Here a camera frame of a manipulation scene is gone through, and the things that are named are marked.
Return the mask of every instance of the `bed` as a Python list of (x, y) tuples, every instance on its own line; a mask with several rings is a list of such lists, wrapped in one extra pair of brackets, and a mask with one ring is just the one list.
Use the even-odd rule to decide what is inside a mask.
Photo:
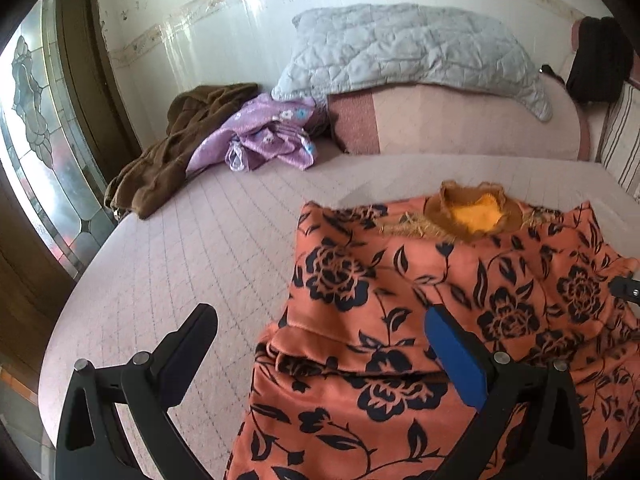
[[(212, 304), (220, 331), (180, 406), (176, 427), (213, 478), (222, 478), (245, 410), (254, 343), (280, 314), (291, 276), (294, 230), (307, 200), (353, 206), (435, 192), (443, 180), (493, 181), (550, 208), (590, 200), (605, 240), (640, 256), (640, 206), (599, 164), (484, 155), (342, 154), (318, 143), (305, 173), (273, 161), (249, 174), (210, 168), (148, 220), (127, 216), (88, 267), (51, 337), (40, 377), (40, 413), (57, 439), (76, 359), (126, 362), (153, 349), (198, 302)], [(124, 428), (143, 471), (160, 478), (130, 415)]]

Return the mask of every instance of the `pillow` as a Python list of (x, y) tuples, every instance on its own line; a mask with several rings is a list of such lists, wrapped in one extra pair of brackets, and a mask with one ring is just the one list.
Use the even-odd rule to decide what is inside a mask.
[(432, 83), (511, 97), (542, 121), (552, 110), (532, 60), (498, 20), (451, 7), (357, 5), (293, 19), (279, 101), (324, 101), (388, 83)]
[(625, 83), (602, 138), (601, 162), (620, 186), (640, 202), (640, 90)]
[(578, 108), (558, 81), (548, 75), (541, 78), (554, 107), (546, 123), (502, 97), (437, 85), (397, 85), (329, 96), (334, 139), (358, 155), (455, 153), (589, 160), (587, 119), (580, 122)]

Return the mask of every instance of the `striped fabric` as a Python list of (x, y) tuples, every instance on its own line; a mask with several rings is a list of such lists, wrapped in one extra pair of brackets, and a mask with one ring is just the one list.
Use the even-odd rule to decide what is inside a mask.
[(607, 171), (640, 203), (640, 89), (628, 83), (610, 109), (600, 156)]

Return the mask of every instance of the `orange floral garment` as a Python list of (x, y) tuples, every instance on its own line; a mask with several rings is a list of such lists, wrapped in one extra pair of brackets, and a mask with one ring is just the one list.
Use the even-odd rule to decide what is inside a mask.
[[(589, 203), (471, 243), (381, 234), (378, 221), (426, 200), (304, 206), (289, 300), (257, 346), (225, 478), (427, 480), (474, 416), (424, 335), (435, 303), (490, 351), (570, 363), (591, 479), (620, 451), (638, 421), (640, 331), (607, 284), (638, 262), (604, 243)], [(519, 205), (525, 218), (542, 210)]]

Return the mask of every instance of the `pink cushion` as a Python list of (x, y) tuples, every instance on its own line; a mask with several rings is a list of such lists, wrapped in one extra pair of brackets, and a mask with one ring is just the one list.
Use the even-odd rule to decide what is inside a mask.
[(334, 136), (347, 152), (357, 154), (459, 153), (588, 160), (586, 121), (581, 127), (575, 104), (559, 82), (546, 75), (542, 79), (554, 112), (547, 123), (507, 98), (436, 85), (403, 85), (331, 96)]

